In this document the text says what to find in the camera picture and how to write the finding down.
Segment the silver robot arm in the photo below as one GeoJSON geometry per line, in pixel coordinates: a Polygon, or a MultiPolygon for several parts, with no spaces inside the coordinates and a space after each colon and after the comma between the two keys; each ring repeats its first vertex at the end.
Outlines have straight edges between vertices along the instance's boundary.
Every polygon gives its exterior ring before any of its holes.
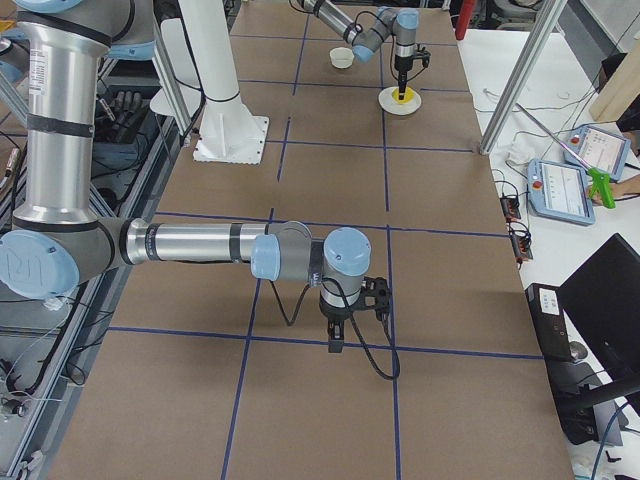
{"type": "Polygon", "coordinates": [[[340,352],[345,325],[366,308],[371,247],[361,231],[317,239],[298,222],[162,224],[91,211],[99,62],[156,53],[153,4],[22,1],[17,22],[30,47],[26,197],[1,239],[2,282],[46,300],[124,265],[245,263],[258,279],[318,288],[328,349],[340,352]]]}
{"type": "Polygon", "coordinates": [[[300,12],[313,15],[331,28],[362,62],[369,61],[391,37],[395,41],[392,71],[396,73],[398,84],[397,93],[392,97],[400,104],[409,102],[412,97],[408,87],[409,72],[416,60],[420,59],[426,67],[429,58],[428,52],[416,42],[420,18],[417,9],[380,7],[376,13],[363,11],[375,18],[373,25],[365,28],[358,19],[351,19],[331,1],[296,1],[296,4],[300,12]]]}

